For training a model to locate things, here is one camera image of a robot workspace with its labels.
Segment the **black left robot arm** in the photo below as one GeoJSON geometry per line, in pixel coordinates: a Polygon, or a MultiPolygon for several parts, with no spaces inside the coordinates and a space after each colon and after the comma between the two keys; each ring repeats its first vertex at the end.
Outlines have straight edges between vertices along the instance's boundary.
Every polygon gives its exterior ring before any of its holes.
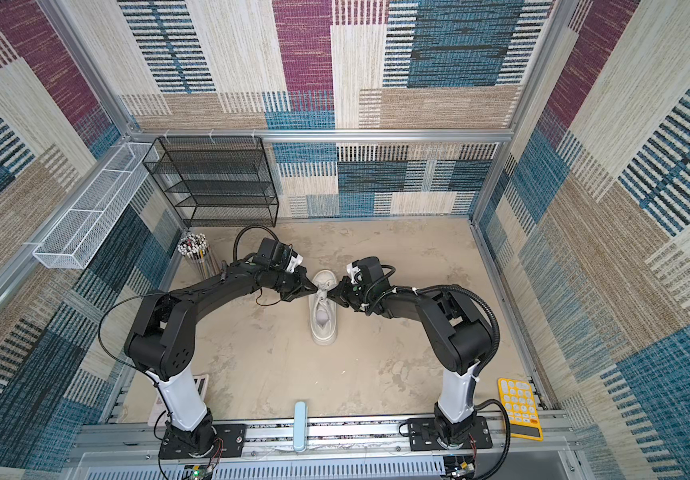
{"type": "Polygon", "coordinates": [[[258,250],[235,258],[222,273],[192,286],[156,291],[141,301],[123,352],[150,375],[169,413],[165,440],[184,454],[202,457],[216,440],[213,417],[197,391],[191,364],[198,325],[229,303],[272,290],[282,302],[316,291],[303,257],[289,244],[264,238],[258,250]]]}

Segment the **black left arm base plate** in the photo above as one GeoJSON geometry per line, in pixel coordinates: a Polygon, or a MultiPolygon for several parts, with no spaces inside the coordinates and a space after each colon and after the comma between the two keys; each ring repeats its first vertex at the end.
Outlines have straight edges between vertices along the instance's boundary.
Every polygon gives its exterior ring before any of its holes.
{"type": "Polygon", "coordinates": [[[243,452],[246,430],[246,424],[204,424],[194,431],[184,431],[167,422],[158,457],[161,460],[238,458],[243,452]]]}

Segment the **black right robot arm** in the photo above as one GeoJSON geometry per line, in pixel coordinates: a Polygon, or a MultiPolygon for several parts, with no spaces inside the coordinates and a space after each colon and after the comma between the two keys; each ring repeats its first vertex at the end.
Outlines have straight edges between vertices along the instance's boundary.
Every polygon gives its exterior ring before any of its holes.
{"type": "Polygon", "coordinates": [[[441,394],[434,406],[435,429],[443,445],[456,446],[477,423],[475,390],[499,349],[498,320],[488,304],[466,288],[393,285],[390,279],[395,272],[395,267],[375,256],[356,260],[328,290],[327,298],[367,316],[409,319],[422,325],[444,368],[441,394]]]}

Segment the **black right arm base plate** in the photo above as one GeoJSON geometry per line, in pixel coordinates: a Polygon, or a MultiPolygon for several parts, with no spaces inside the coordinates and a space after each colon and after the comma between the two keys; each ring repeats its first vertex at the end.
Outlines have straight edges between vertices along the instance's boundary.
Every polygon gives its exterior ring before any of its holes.
{"type": "Polygon", "coordinates": [[[414,417],[404,421],[399,432],[408,439],[412,451],[491,449],[493,441],[487,420],[470,416],[459,423],[441,417],[414,417]]]}

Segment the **white canvas sneaker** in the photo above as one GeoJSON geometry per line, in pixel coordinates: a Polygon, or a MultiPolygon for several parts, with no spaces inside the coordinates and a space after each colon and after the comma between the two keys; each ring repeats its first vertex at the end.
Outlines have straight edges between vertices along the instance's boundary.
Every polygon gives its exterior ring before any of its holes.
{"type": "Polygon", "coordinates": [[[328,293],[338,284],[330,270],[321,270],[312,280],[316,292],[309,300],[309,325],[314,342],[320,346],[331,345],[337,337],[337,304],[328,293]]]}

